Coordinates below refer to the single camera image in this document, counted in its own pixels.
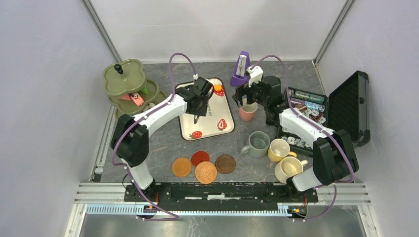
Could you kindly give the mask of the white chocolate drizzle donut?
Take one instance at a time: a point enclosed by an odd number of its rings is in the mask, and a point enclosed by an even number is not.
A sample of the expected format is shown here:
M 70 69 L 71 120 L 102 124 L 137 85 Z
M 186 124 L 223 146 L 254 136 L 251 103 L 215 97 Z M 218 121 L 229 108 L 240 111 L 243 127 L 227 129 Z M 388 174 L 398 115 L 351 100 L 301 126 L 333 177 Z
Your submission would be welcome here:
M 147 111 L 147 110 L 149 110 L 149 109 L 151 109 L 151 108 L 153 108 L 153 107 L 155 107 L 155 104 L 154 103 L 149 103 L 145 108 L 144 108 L 144 111 Z

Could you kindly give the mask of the green white cake slice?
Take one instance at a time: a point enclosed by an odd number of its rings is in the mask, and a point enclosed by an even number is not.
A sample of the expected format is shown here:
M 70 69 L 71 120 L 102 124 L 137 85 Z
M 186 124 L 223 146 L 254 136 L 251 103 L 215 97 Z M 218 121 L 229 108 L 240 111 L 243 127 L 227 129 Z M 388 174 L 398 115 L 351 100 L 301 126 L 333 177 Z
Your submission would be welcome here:
M 146 86 L 143 86 L 143 87 L 140 89 L 140 92 L 142 92 L 142 93 L 144 93 L 144 94 L 148 94 L 148 89 L 147 89 L 147 87 L 146 87 Z

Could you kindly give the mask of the pink cake slice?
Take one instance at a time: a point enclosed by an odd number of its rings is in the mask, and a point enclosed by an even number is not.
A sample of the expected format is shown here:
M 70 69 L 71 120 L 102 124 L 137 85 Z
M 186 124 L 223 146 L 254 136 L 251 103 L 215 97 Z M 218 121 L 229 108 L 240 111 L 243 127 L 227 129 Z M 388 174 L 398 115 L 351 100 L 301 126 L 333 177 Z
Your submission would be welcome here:
M 130 97 L 130 95 L 129 94 L 125 94 L 125 95 L 122 95 L 122 96 L 120 96 L 120 97 L 118 97 L 120 100 L 127 100 L 127 101 L 131 101 L 131 97 Z

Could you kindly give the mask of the light brown round coaster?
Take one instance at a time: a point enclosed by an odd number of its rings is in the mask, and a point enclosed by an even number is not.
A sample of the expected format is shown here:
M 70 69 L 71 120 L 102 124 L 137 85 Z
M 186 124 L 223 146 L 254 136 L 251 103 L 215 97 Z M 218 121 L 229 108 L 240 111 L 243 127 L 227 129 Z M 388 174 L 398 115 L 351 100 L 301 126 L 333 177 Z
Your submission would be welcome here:
M 171 170 L 175 176 L 185 177 L 191 172 L 192 163 L 188 158 L 180 157 L 172 163 Z

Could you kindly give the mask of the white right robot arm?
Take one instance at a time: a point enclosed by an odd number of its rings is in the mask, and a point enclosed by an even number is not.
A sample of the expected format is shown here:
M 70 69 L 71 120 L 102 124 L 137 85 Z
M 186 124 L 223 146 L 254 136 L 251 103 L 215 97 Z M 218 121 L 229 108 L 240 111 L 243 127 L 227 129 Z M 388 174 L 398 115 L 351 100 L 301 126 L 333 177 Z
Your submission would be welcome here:
M 326 128 L 307 117 L 295 105 L 295 90 L 287 88 L 281 94 L 280 85 L 280 79 L 274 76 L 251 79 L 236 87 L 233 99 L 238 106 L 262 105 L 268 125 L 291 130 L 312 149 L 312 168 L 285 180 L 286 197 L 299 201 L 305 191 L 342 182 L 347 176 L 352 182 L 359 164 L 350 134 Z

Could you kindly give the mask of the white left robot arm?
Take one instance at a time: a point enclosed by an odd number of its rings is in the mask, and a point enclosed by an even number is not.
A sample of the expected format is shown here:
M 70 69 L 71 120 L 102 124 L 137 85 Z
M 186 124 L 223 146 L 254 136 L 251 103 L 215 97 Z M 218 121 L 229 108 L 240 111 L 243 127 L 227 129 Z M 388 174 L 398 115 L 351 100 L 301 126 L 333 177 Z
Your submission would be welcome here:
M 150 201 L 155 196 L 154 178 L 145 162 L 149 138 L 167 122 L 183 114 L 206 116 L 213 91 L 214 86 L 208 79 L 198 77 L 191 85 L 177 88 L 151 109 L 133 117 L 119 117 L 110 146 L 113 156 L 121 159 L 121 165 L 137 187 L 137 196 L 143 201 Z

